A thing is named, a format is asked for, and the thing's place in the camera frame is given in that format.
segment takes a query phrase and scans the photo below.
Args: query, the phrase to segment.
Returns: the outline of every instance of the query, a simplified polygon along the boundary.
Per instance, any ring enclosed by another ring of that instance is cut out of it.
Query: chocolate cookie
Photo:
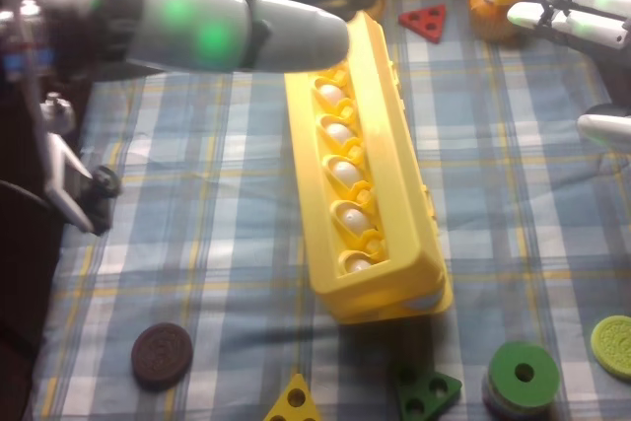
[[[131,367],[138,385],[152,391],[170,388],[188,371],[193,346],[188,333],[169,322],[152,325],[131,349]]]

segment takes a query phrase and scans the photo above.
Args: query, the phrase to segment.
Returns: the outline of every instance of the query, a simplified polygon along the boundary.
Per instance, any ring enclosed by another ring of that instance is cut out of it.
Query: black hole
[[[430,381],[430,392],[437,398],[447,396],[447,383],[443,379],[433,379]]]
[[[416,383],[416,373],[410,368],[401,370],[398,379],[402,385],[414,385]]]
[[[305,404],[305,400],[305,392],[299,388],[292,389],[287,395],[287,402],[295,408]]]
[[[425,413],[425,406],[420,399],[412,398],[405,403],[405,412],[413,418],[420,418]]]
[[[519,364],[515,367],[515,376],[527,384],[534,378],[534,370],[529,364]]]

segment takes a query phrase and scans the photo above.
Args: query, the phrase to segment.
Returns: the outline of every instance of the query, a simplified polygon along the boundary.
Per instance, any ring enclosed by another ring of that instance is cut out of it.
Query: yellow triangle
[[[321,421],[302,375],[292,378],[264,421]]]

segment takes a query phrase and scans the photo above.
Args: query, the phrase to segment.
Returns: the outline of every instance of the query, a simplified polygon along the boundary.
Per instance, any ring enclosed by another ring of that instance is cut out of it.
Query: yellow egg carton
[[[285,75],[312,288],[341,323],[434,314],[453,293],[381,26],[345,62]]]

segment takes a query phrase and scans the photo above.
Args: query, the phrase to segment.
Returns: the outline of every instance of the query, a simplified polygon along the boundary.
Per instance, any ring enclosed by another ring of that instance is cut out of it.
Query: green triangular block
[[[402,365],[394,371],[401,421],[431,421],[454,401],[462,382],[438,372]]]

